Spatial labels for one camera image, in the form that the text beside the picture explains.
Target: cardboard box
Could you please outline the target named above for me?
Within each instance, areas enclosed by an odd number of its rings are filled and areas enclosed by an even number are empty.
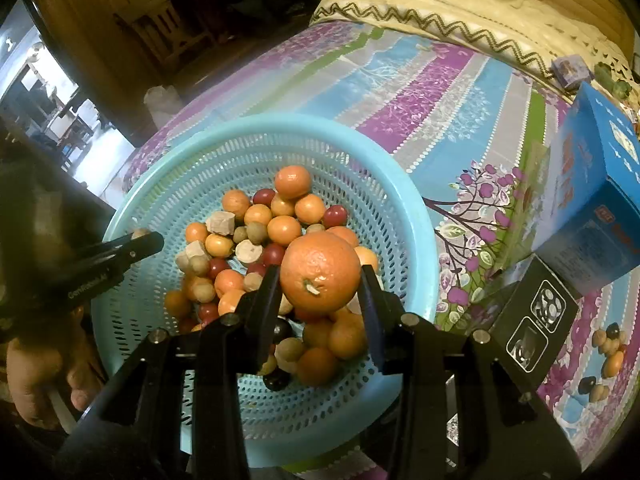
[[[467,309],[452,332],[487,330],[511,359],[500,362],[516,384],[537,388],[566,340],[578,305],[562,281],[535,254],[485,287],[481,304]]]
[[[543,159],[531,249],[581,294],[640,264],[640,144],[628,118],[582,84]]]

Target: bed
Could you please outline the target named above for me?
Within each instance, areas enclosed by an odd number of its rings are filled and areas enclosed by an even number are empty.
[[[336,1],[323,0],[318,9]],[[597,14],[591,17],[596,20]],[[440,247],[436,323],[448,330],[481,297],[484,268],[508,224],[503,212],[513,205],[520,168],[535,142],[548,144],[554,137],[571,96],[540,70],[487,45],[439,41],[427,30],[409,34],[398,23],[368,22],[366,16],[325,18],[316,13],[319,23],[186,105],[140,149],[126,186],[193,134],[239,116],[288,110],[351,126],[392,154],[430,210]],[[609,23],[627,48],[623,21]],[[624,55],[616,55],[625,64]],[[481,182],[491,184],[490,195],[483,193],[476,208],[464,207],[468,187]],[[460,226],[483,235],[462,237]],[[569,337],[538,390],[584,467],[619,428],[637,393],[639,289],[640,272],[632,272],[580,300]],[[616,378],[604,381],[609,397],[589,404],[588,396],[578,394],[578,382],[599,376],[604,360],[593,351],[591,335],[612,322],[628,334],[625,363]],[[382,477],[385,473],[356,446],[350,442],[289,469],[308,479]]]

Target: plastic bag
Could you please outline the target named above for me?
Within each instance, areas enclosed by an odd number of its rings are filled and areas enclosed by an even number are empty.
[[[177,114],[184,105],[172,86],[154,86],[146,91],[144,104],[151,114],[151,118],[160,129]]]

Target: green stripe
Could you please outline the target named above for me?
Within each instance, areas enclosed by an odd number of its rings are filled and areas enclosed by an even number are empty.
[[[348,452],[353,451],[356,446],[360,443],[358,437],[352,438],[350,441],[345,442],[341,446],[332,449],[331,451],[327,451],[326,453],[311,458],[309,460],[303,460],[301,462],[296,462],[293,464],[287,464],[283,466],[283,469],[286,469],[290,473],[297,474],[303,473],[306,471],[312,471],[314,469],[324,469],[325,467],[330,466],[332,463],[337,462],[343,456],[347,455]]]
[[[304,80],[310,78],[319,70],[322,70],[324,67],[330,65],[332,62],[338,60],[340,56],[344,56],[354,50],[358,50],[364,47],[367,44],[367,41],[371,40],[379,40],[382,38],[385,29],[374,27],[373,30],[369,33],[361,33],[355,40],[351,41],[343,45],[336,50],[332,50],[331,52],[327,52],[324,56],[319,57],[318,59],[313,60],[308,65],[306,65],[300,72],[296,75],[292,76],[290,79],[283,82],[279,85],[273,92],[271,92],[267,97],[263,98],[261,101],[257,102],[254,106],[249,108],[244,115],[252,115],[259,114],[265,110],[271,108],[281,97],[283,97],[286,92],[291,91],[291,89],[302,83]]]
[[[538,92],[532,91],[529,99],[529,112],[527,114],[527,125],[524,130],[524,140],[522,142],[522,155],[518,166],[527,167],[527,157],[534,142],[543,143],[545,138],[545,98]]]

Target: blue box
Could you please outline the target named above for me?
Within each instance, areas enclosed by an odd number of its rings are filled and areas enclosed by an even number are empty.
[[[640,264],[639,154],[631,122],[583,83],[549,149],[531,246],[581,294]]]

